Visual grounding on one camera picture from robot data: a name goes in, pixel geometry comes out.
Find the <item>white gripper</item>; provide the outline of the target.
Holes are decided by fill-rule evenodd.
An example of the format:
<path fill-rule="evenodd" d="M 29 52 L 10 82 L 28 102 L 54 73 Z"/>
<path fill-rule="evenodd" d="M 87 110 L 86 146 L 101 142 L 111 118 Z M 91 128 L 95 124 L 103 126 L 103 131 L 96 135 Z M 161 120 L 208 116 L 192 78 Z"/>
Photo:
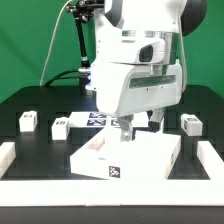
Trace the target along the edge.
<path fill-rule="evenodd" d="M 181 65 L 169 65 L 165 75 L 158 72 L 150 65 L 99 63 L 91 67 L 96 106 L 105 115 L 120 117 L 122 141 L 133 139 L 132 114 L 148 111 L 149 131 L 157 133 L 163 129 L 164 110 L 160 108 L 180 101 Z"/>

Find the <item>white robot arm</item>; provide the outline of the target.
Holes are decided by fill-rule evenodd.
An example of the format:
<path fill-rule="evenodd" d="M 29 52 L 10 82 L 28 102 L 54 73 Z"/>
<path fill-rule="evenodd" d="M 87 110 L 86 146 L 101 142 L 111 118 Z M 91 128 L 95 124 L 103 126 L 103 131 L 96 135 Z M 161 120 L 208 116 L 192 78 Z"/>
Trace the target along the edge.
<path fill-rule="evenodd" d="M 104 0 L 94 15 L 96 59 L 91 87 L 98 110 L 118 119 L 121 139 L 133 139 L 132 120 L 146 112 L 152 132 L 164 108 L 187 84 L 183 38 L 204 20 L 207 0 Z"/>

